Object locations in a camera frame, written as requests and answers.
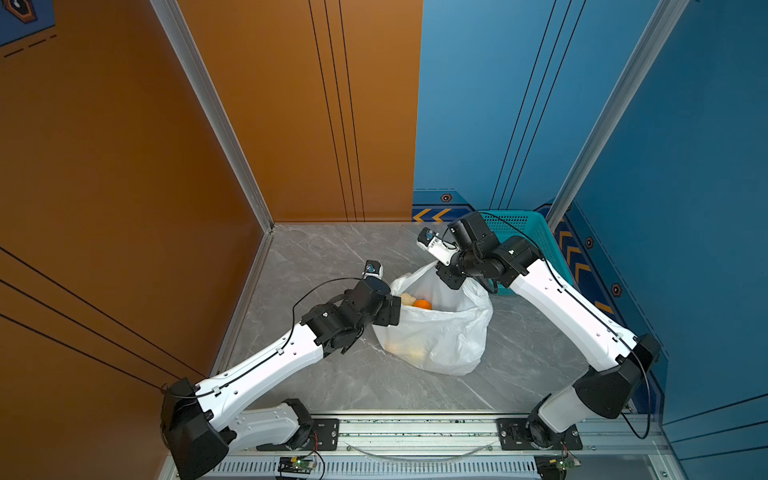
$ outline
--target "orange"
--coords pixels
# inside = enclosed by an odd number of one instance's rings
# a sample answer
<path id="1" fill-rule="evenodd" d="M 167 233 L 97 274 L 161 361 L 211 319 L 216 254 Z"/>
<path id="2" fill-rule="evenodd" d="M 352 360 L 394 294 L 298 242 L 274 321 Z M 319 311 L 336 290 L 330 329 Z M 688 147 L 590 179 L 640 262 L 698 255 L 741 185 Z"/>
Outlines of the orange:
<path id="1" fill-rule="evenodd" d="M 413 303 L 413 306 L 417 306 L 418 308 L 423 308 L 424 310 L 432 309 L 432 304 L 426 300 L 416 300 Z"/>

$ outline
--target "yellow chevron arrow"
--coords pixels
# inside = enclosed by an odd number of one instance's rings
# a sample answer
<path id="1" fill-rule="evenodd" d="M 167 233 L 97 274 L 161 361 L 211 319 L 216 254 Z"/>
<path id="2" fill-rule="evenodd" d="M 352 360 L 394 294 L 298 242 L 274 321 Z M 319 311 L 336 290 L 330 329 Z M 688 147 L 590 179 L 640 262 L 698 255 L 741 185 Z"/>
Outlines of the yellow chevron arrow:
<path id="1" fill-rule="evenodd" d="M 594 303 L 594 305 L 595 305 L 597 308 L 599 308 L 600 310 L 603 310 L 603 311 L 605 311 L 605 312 L 608 312 L 608 313 L 610 313 L 611 315 L 612 315 L 612 314 L 613 314 L 613 312 L 614 312 L 614 309 L 610 308 L 610 307 L 609 307 L 608 305 L 606 305 L 605 303 L 595 302 L 595 303 Z"/>
<path id="2" fill-rule="evenodd" d="M 591 272 L 592 269 L 589 267 L 589 265 L 584 265 L 583 263 L 576 263 L 576 283 L 578 283 L 578 273 L 582 270 L 586 270 L 588 272 Z"/>
<path id="3" fill-rule="evenodd" d="M 571 253 L 581 253 L 581 250 L 579 250 L 577 247 L 568 247 L 566 250 L 568 251 L 568 254 L 565 256 L 565 262 L 570 265 Z"/>
<path id="4" fill-rule="evenodd" d="M 435 222 L 442 222 L 442 219 L 440 217 L 442 217 L 443 215 L 445 215 L 449 211 L 451 211 L 451 209 L 450 208 L 446 208 L 445 210 L 443 210 L 442 212 L 440 212 L 439 214 L 435 215 L 432 218 L 435 219 Z"/>
<path id="5" fill-rule="evenodd" d="M 573 237 L 573 235 L 571 235 L 571 232 L 566 232 L 565 230 L 560 232 L 560 250 L 563 250 L 563 237 Z"/>
<path id="6" fill-rule="evenodd" d="M 417 222 L 423 222 L 424 220 L 422 220 L 422 215 L 426 214 L 430 210 L 431 210 L 431 208 L 425 208 L 424 210 L 421 211 L 421 213 L 419 213 L 418 215 L 415 215 L 413 217 L 413 220 L 416 220 Z"/>

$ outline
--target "teal plastic basket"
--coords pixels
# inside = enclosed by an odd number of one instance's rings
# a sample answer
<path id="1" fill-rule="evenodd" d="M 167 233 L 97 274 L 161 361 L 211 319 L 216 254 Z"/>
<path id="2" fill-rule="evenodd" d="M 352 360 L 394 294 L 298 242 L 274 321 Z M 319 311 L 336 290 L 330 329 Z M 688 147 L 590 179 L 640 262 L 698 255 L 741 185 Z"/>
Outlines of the teal plastic basket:
<path id="1" fill-rule="evenodd" d="M 531 212 L 528 210 L 482 210 L 480 213 L 488 224 L 488 228 L 490 228 L 498 237 L 498 241 L 503 242 L 515 235 L 522 237 L 520 232 L 499 220 L 499 218 L 503 218 L 520 229 L 526 236 L 530 237 L 531 240 L 536 242 L 554 269 L 557 270 L 569 284 L 574 284 L 574 278 L 571 275 L 571 271 L 568 269 L 568 265 L 565 263 L 565 259 L 558 248 L 557 242 L 554 241 L 552 232 L 547 226 L 547 221 L 539 212 Z M 499 285 L 498 294 L 514 295 L 515 292 Z"/>

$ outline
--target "white plastic bag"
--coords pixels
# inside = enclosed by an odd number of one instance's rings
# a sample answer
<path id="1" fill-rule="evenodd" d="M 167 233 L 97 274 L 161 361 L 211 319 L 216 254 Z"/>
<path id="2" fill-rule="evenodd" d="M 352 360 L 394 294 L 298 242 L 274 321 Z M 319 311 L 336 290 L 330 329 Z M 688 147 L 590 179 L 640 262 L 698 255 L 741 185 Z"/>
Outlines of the white plastic bag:
<path id="1" fill-rule="evenodd" d="M 400 308 L 398 326 L 373 326 L 382 348 L 411 365 L 446 375 L 466 375 L 480 363 L 485 333 L 493 315 L 488 292 L 467 279 L 451 290 L 437 276 L 437 262 L 401 276 L 392 295 L 410 293 L 432 304 L 432 310 Z"/>

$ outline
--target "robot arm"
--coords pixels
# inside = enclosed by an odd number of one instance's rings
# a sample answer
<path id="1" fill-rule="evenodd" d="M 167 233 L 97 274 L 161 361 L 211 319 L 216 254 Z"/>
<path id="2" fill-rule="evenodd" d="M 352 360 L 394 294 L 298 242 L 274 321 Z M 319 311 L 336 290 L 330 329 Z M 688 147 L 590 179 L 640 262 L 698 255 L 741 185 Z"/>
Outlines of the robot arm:
<path id="1" fill-rule="evenodd" d="M 530 440 L 542 448 L 558 445 L 568 427 L 598 414 L 615 419 L 658 358 L 660 345 L 650 335 L 637 338 L 606 317 L 557 274 L 543 253 L 524 237 L 499 242 L 479 212 L 449 224 L 458 245 L 428 228 L 419 246 L 437 260 L 437 275 L 457 290 L 475 278 L 489 292 L 498 284 L 538 308 L 584 354 L 584 376 L 547 396 L 528 418 Z"/>
<path id="2" fill-rule="evenodd" d="M 400 298 L 381 280 L 381 264 L 366 262 L 354 289 L 314 306 L 272 345 L 239 365 L 193 386 L 181 379 L 164 397 L 161 432 L 181 480 L 194 480 L 230 450 L 276 444 L 305 446 L 314 422 L 298 399 L 240 414 L 262 394 L 332 352 L 345 353 L 371 323 L 397 325 Z"/>

